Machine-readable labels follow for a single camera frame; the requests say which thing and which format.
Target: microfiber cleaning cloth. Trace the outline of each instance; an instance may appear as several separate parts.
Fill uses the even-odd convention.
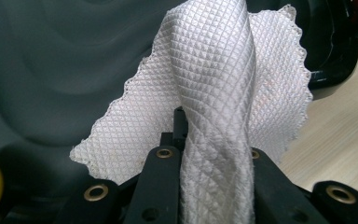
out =
[[[311,101],[295,16],[290,6],[250,14],[245,0],[168,11],[150,57],[70,157],[121,184],[142,171],[182,106],[182,222],[253,223],[251,147],[279,161]]]

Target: cloth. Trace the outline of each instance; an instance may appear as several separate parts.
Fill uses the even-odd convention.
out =
[[[311,101],[296,11],[249,14],[244,0],[189,0],[170,10],[150,57],[70,154],[121,184],[139,174],[182,106],[183,223],[252,223],[251,147],[278,161]]]

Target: folded cloth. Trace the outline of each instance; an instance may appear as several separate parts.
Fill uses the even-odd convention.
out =
[[[71,151],[91,175],[123,183],[142,171],[182,106],[183,223],[252,223],[250,147],[278,161],[311,101],[296,11],[249,14],[245,0],[189,0],[170,10],[150,57]]]

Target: wooden table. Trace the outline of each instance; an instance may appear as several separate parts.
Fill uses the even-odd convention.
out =
[[[280,168],[297,185],[336,180],[358,190],[358,64],[332,95],[313,101],[309,119]]]

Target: white cloth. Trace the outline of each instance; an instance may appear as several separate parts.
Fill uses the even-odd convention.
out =
[[[295,15],[292,7],[248,14],[244,0],[170,10],[151,56],[70,157],[121,184],[142,171],[181,105],[189,123],[183,222],[254,222],[250,147],[278,161],[311,101]]]

